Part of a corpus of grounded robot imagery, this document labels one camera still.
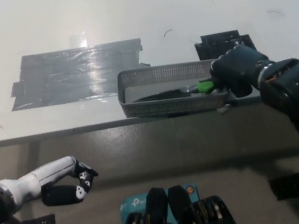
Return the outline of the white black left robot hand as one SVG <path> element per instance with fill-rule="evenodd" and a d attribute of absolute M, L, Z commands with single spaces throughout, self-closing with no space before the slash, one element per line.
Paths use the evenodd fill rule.
<path fill-rule="evenodd" d="M 79 179 L 78 185 L 55 185 L 66 176 Z M 80 203 L 92 188 L 98 172 L 67 156 L 47 163 L 16 180 L 0 180 L 0 187 L 10 196 L 15 211 L 31 200 L 41 199 L 46 206 Z"/>

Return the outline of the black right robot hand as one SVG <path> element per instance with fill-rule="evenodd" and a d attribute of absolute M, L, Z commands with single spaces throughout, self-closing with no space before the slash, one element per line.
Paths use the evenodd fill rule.
<path fill-rule="evenodd" d="M 259 88 L 259 75 L 271 63 L 264 54 L 239 44 L 214 60 L 210 74 L 237 98 L 242 98 L 251 94 L 253 88 Z"/>

